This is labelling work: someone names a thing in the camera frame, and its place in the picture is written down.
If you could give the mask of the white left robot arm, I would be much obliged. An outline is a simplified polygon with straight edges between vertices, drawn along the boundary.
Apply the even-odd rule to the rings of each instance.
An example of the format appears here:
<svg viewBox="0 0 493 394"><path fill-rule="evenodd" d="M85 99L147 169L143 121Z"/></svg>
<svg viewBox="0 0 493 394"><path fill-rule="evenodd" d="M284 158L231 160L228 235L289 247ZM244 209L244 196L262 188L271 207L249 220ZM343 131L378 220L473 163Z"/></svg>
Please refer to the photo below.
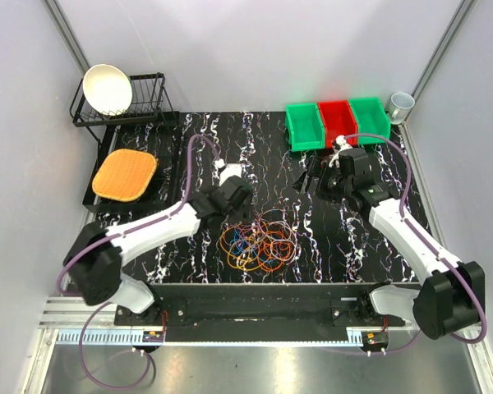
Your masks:
<svg viewBox="0 0 493 394"><path fill-rule="evenodd" d="M134 222L106 228L91 222L79 233L63 267L86 305L116 304L129 309L140 323L151 325L161 314L158 296L148 284L125 274L123 267L171 241L220 227L227 219L247 218L252 195L247 181L230 176L187 202Z"/></svg>

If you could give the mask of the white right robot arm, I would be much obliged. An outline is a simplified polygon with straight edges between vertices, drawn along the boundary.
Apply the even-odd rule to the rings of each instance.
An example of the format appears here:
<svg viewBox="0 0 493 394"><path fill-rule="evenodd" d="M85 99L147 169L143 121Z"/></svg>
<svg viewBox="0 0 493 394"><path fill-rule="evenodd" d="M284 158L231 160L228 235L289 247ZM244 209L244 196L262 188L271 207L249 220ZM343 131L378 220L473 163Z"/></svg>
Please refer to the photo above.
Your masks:
<svg viewBox="0 0 493 394"><path fill-rule="evenodd" d="M378 284L364 291L357 316L366 325L395 316L414 322L436 340L480 324L478 340L486 336L485 273L472 261L464 263L436 241L407 211L396 190L378 181L369 154L349 148L327 157L310 158L294 182L305 192L315 181L316 196L350 208L392 243L407 261L421 287L418 290Z"/></svg>

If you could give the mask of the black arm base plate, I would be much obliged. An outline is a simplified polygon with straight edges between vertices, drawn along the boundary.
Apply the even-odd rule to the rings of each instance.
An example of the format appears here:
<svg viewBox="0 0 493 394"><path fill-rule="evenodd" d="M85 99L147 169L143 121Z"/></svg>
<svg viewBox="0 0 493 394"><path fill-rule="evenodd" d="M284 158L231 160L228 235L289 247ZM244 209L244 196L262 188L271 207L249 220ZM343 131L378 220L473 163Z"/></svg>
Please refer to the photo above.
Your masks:
<svg viewBox="0 0 493 394"><path fill-rule="evenodd" d="M117 307L117 326L166 324L169 345L359 346L360 330L404 328L400 318L361 312L367 284L161 284L141 315Z"/></svg>

